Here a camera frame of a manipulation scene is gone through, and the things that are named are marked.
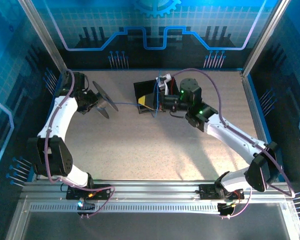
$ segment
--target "black disc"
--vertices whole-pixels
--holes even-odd
[[[106,100],[110,104],[110,106],[118,112],[119,110],[118,110],[117,106],[111,100],[109,95],[102,89],[102,87],[100,87],[99,84],[96,83],[95,81],[92,81],[92,83],[95,86],[95,88],[98,90],[98,92],[101,94],[101,96],[104,98],[104,100]]]

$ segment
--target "cable connector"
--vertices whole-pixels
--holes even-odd
[[[169,89],[167,83],[172,80],[170,73],[155,78],[160,90],[164,90],[164,95],[168,95]]]
[[[258,141],[255,141],[254,144],[252,145],[254,148],[259,144]]]

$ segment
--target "circular disc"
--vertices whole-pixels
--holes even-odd
[[[97,107],[96,109],[99,111],[99,113],[102,116],[104,116],[106,119],[109,119],[109,115],[108,115],[107,111],[104,108]]]
[[[119,110],[118,110],[117,106],[111,100],[109,95],[102,89],[102,87],[100,87],[99,84],[96,83],[95,81],[92,81],[92,83],[95,86],[95,88],[98,90],[98,92],[101,94],[101,96],[104,98],[104,100],[106,100],[110,104],[110,106],[113,107],[113,109],[118,112]]]

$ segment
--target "beige work surface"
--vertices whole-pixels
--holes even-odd
[[[158,70],[83,71],[96,81],[114,102],[136,103],[135,82],[152,80]],[[162,71],[161,74],[173,71]],[[215,80],[222,99],[223,117],[256,137],[253,120],[239,72],[208,72]],[[203,100],[218,109],[213,85],[198,72],[176,77],[195,78]],[[117,105],[119,112],[106,107],[110,119],[94,108],[82,115],[76,112],[66,133],[65,143],[74,164],[94,179],[103,180],[215,180],[226,171],[248,164],[232,149],[192,127],[187,120],[159,112],[139,114],[133,105]]]

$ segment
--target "enclosure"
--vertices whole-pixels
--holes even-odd
[[[187,68],[215,81],[230,123],[279,145],[296,199],[270,187],[253,190],[236,218],[198,214],[217,207],[200,201],[200,184],[249,164],[171,112],[139,113],[135,83]],[[76,112],[66,131],[73,163],[116,187],[91,219],[80,218],[61,183],[34,174],[27,150],[67,69],[85,74],[94,93],[98,83],[118,108],[105,108],[108,119],[96,107]],[[185,71],[176,85],[187,78],[218,109],[209,79]],[[288,189],[282,175],[275,186]],[[0,239],[92,236],[300,239],[300,0],[0,0]]]

